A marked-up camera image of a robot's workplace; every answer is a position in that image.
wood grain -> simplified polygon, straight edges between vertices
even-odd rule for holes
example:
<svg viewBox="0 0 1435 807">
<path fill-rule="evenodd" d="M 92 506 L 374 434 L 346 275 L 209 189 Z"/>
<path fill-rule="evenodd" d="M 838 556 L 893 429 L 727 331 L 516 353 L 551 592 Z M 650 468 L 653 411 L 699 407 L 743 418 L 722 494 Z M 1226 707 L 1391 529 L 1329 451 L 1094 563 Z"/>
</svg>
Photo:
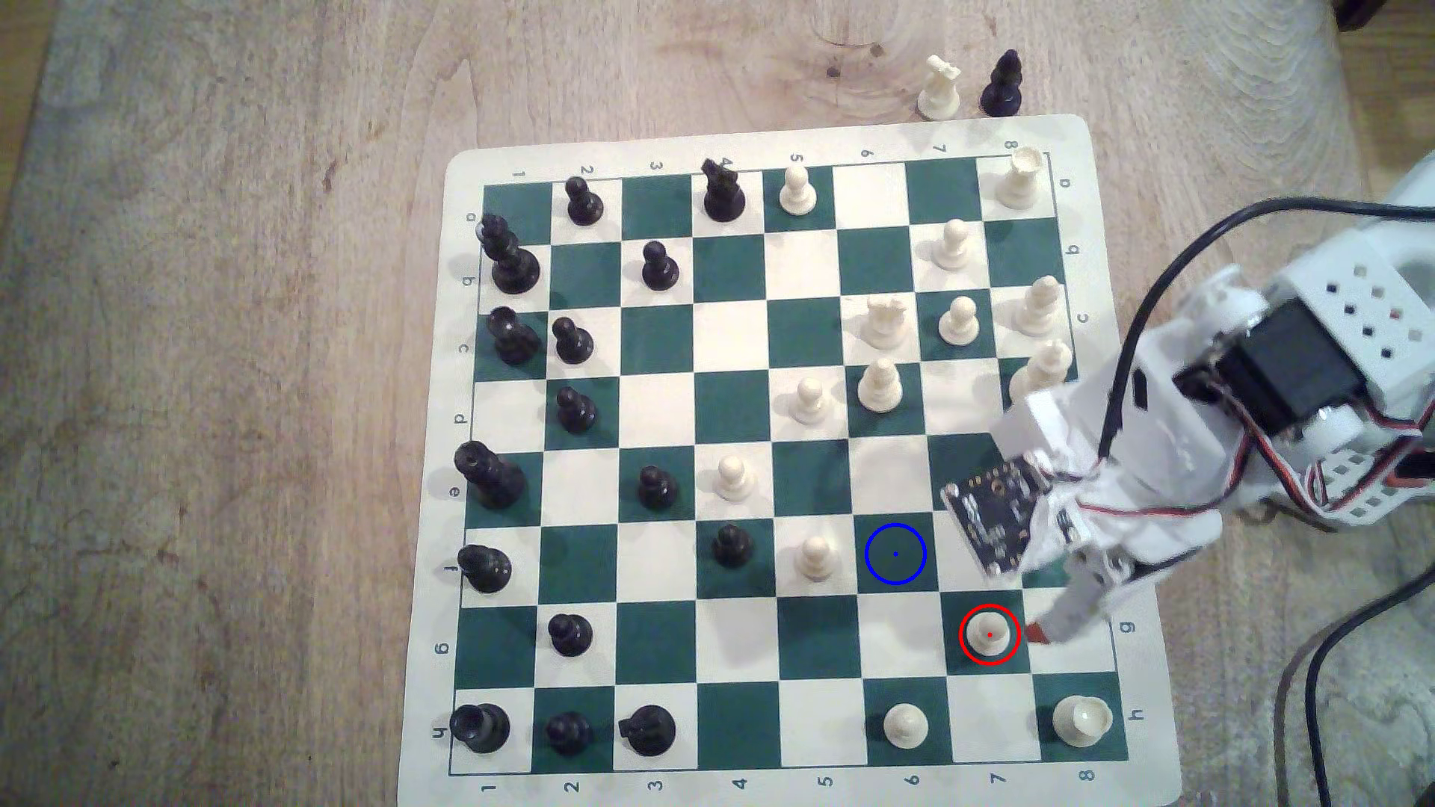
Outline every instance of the wood grain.
<svg viewBox="0 0 1435 807">
<path fill-rule="evenodd" d="M 976 115 L 1017 47 L 1023 112 L 1091 123 L 1124 317 L 1217 217 L 1363 194 L 1319 0 L 900 0 L 860 47 L 821 6 L 65 6 L 0 253 L 0 803 L 393 800 L 461 149 L 908 121 L 931 52 Z M 1260 221 L 1198 269 L 1342 225 Z M 1432 550 L 1416 507 L 1233 520 L 1165 584 L 1184 801 L 1313 800 L 1284 668 Z M 1329 662 L 1345 800 L 1435 777 L 1432 609 Z"/>
</svg>

